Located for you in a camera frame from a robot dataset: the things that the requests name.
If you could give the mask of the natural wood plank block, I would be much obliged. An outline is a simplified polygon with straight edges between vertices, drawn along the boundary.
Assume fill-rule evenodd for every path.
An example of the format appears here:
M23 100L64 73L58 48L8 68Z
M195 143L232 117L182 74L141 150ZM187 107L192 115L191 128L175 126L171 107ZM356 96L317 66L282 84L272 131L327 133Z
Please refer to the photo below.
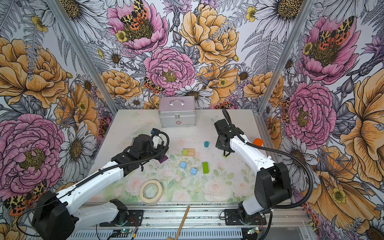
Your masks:
M183 150L188 150L188 155L186 155L186 157L194 157L195 156L195 149L184 148Z

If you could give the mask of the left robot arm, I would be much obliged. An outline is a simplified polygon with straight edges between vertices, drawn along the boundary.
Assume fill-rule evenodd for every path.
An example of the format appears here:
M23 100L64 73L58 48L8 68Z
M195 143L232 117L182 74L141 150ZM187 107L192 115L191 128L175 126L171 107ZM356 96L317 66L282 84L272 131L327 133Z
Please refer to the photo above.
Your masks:
M168 149L169 136L152 129L150 135L138 135L131 146L114 156L102 168L57 193L44 193L36 206L32 225L43 240L66 240L73 232L100 223L123 225L129 219L125 204L114 199L82 208L82 205L110 184L126 177L151 160L161 161Z

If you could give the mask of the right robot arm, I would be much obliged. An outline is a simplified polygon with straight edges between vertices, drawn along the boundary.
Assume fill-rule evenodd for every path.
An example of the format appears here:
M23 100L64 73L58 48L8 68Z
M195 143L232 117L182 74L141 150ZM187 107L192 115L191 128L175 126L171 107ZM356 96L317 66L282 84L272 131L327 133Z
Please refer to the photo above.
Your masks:
M270 156L265 156L260 151L261 146L253 145L239 128L231 127L225 119L218 120L214 126L218 133L216 148L224 151L224 156L238 154L256 175L253 195L239 203L238 214L243 223L292 197L291 179L285 164L277 164Z

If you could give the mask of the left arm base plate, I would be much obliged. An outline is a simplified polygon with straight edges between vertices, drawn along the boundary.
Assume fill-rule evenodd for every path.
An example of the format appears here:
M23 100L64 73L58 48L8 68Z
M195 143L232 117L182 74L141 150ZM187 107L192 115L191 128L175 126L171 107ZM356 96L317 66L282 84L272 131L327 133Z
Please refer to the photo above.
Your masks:
M100 227L140 227L143 215L143 210L119 211L114 220L100 223Z

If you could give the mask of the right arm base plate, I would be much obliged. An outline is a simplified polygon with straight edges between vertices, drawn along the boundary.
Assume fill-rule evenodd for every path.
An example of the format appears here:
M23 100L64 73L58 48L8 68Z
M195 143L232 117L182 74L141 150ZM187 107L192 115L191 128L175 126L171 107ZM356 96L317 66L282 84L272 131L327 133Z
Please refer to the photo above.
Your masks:
M226 226L237 225L266 225L267 220L260 214L248 215L243 209L225 209L224 218Z

